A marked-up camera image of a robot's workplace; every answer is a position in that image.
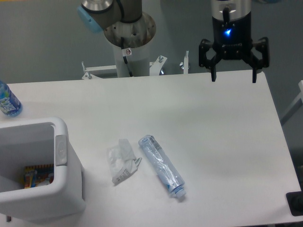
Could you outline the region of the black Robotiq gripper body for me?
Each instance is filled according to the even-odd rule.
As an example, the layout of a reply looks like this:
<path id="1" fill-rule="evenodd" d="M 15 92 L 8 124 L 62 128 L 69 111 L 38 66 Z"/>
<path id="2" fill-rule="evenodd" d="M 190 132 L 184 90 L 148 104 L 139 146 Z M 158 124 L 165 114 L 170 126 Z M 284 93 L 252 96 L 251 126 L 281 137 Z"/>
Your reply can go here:
<path id="1" fill-rule="evenodd" d="M 229 21 L 212 18 L 214 30 L 214 51 L 224 60 L 241 60 L 249 56 L 252 49 L 251 13 Z"/>

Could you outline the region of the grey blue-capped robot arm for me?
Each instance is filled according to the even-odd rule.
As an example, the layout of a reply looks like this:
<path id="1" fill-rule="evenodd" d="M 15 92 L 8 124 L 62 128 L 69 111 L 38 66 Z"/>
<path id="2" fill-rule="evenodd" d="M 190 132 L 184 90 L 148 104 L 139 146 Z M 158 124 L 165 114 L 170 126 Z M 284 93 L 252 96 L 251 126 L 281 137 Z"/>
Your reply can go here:
<path id="1" fill-rule="evenodd" d="M 77 8 L 82 22 L 92 32 L 102 32 L 111 43 L 118 77 L 158 75 L 160 62 L 150 65 L 149 46 L 156 33 L 153 18 L 142 10 L 140 0 L 84 0 Z M 211 2 L 214 40 L 201 40 L 198 65 L 216 80 L 216 65 L 221 60 L 242 60 L 252 68 L 252 79 L 269 66 L 267 37 L 251 38 L 249 0 Z"/>

